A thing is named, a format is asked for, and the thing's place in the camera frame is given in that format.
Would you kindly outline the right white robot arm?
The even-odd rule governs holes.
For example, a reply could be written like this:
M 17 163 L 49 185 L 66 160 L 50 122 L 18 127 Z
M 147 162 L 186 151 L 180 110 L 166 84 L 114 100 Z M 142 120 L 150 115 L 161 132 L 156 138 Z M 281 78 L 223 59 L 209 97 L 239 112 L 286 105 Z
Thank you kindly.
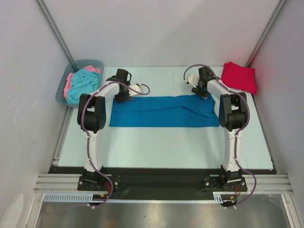
M 198 76 L 188 76 L 192 92 L 202 98 L 219 100 L 218 119 L 224 130 L 225 152 L 217 184 L 223 190 L 231 190 L 242 180 L 240 166 L 240 141 L 242 132 L 249 124 L 250 111 L 244 92 L 235 92 L 224 85 L 207 65 L 199 64 Z

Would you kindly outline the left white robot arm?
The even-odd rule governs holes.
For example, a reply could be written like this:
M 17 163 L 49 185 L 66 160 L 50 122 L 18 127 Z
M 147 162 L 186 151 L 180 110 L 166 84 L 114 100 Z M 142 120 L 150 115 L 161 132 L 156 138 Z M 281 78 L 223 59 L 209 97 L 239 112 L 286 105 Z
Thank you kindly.
M 96 137 L 106 124 L 106 101 L 126 102 L 132 100 L 130 93 L 132 75 L 124 69 L 118 69 L 116 75 L 108 78 L 105 84 L 91 94 L 80 96 L 77 123 L 86 135 L 86 155 L 82 176 L 95 190 L 101 189 L 106 178 L 99 174 L 103 167 L 96 155 Z

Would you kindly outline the dark blue t shirt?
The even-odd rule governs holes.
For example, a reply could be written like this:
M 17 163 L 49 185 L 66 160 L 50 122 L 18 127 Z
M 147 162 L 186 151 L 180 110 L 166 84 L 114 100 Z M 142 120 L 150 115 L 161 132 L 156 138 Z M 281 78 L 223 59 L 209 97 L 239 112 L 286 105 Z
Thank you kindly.
M 219 127 L 215 101 L 198 95 L 135 97 L 113 101 L 111 127 Z

